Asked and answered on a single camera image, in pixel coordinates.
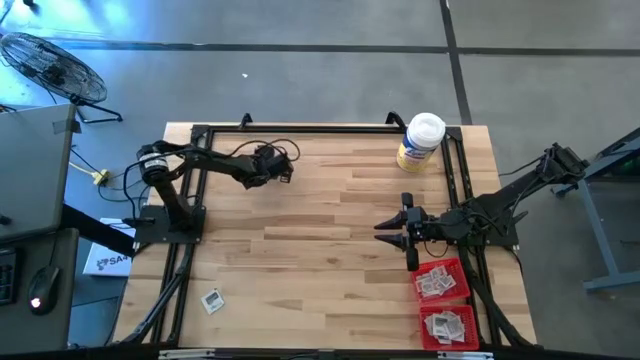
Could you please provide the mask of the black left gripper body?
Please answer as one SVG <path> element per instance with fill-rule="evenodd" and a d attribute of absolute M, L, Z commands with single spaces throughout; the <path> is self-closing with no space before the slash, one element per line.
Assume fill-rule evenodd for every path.
<path fill-rule="evenodd" d="M 253 154 L 256 172 L 242 181 L 246 189 L 260 187 L 271 180 L 291 181 L 294 167 L 287 152 L 272 145 L 258 146 Z"/>

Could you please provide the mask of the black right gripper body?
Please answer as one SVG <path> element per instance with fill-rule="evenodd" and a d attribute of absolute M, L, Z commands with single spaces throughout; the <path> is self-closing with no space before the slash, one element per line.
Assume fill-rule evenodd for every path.
<path fill-rule="evenodd" d="M 414 205 L 414 197 L 408 192 L 402 194 L 402 210 L 404 219 L 403 245 L 407 270 L 414 272 L 419 268 L 419 254 L 416 244 L 427 239 L 428 222 L 431 218 L 422 207 Z"/>

